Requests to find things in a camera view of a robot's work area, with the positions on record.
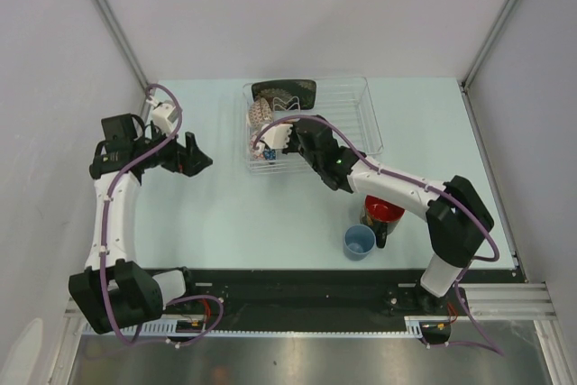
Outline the blue patterned bowl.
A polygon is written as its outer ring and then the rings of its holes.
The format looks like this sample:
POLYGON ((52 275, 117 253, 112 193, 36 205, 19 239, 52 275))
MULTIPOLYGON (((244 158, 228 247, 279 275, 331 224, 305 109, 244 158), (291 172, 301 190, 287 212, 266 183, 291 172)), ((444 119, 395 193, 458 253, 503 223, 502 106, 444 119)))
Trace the blue patterned bowl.
POLYGON ((276 151, 269 147, 263 140, 257 141, 257 133, 254 132, 249 140, 249 155, 252 160, 274 161, 277 159, 276 151))

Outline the clear wire dish rack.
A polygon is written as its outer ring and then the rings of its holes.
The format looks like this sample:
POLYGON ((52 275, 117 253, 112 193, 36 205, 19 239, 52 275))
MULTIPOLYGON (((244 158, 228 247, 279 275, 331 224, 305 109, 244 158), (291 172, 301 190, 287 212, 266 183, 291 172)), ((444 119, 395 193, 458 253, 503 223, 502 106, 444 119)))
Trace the clear wire dish rack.
MULTIPOLYGON (((376 156, 383 149, 380 128, 371 100, 369 84, 364 77, 345 78, 299 78, 313 79, 317 83, 316 103, 311 110, 272 111, 274 120, 293 114, 320 115, 336 126, 352 144, 368 156, 376 156)), ((245 132, 243 156, 248 169, 253 174, 271 175, 308 171, 309 166, 296 153, 283 154, 275 150, 274 161, 252 160, 249 155, 249 140, 256 129, 248 126, 246 115, 254 102, 251 85, 243 86, 243 115, 245 132)))

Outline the red-white patterned bowl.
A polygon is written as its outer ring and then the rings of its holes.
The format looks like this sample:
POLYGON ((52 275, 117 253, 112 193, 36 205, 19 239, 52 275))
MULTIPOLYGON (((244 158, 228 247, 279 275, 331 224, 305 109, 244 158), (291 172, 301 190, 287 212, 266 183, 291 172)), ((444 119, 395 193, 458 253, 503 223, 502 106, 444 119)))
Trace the red-white patterned bowl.
POLYGON ((248 126, 256 130, 273 122, 274 115, 269 102, 264 98, 255 100, 248 109, 246 120, 248 126))

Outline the black floral square plate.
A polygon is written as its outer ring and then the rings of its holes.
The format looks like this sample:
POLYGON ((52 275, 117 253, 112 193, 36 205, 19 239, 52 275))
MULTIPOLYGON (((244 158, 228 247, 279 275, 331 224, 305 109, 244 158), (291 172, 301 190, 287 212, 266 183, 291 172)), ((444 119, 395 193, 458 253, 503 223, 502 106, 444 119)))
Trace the black floral square plate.
POLYGON ((254 101, 264 99, 272 111, 311 110, 316 103, 313 79, 275 79, 251 85, 254 101))

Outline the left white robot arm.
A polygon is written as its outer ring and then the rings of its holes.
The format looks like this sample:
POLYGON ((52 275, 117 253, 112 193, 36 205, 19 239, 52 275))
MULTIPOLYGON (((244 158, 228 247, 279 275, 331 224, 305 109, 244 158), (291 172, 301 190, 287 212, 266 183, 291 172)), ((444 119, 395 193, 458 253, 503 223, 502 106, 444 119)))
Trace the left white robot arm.
POLYGON ((84 269, 69 277, 69 294, 99 335, 160 318, 171 304, 187 313, 197 306, 198 289, 188 271, 150 274, 136 260, 135 211, 146 170, 162 168, 192 178, 213 163, 193 133, 179 143, 181 115, 154 116, 145 123, 132 114, 102 120, 104 139, 96 145, 89 174, 96 193, 94 236, 84 269))

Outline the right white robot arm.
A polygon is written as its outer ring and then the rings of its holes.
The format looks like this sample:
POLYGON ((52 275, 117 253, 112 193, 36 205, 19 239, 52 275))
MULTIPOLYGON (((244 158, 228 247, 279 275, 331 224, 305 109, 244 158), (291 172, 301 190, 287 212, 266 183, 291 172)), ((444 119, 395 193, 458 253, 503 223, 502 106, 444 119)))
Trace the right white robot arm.
POLYGON ((472 183, 455 175, 428 181, 379 164, 344 139, 320 116, 302 116, 288 126, 285 153, 299 154, 332 190, 363 194, 398 206, 426 222, 433 256, 416 291, 417 306, 436 314, 448 290, 488 240, 494 220, 472 183))

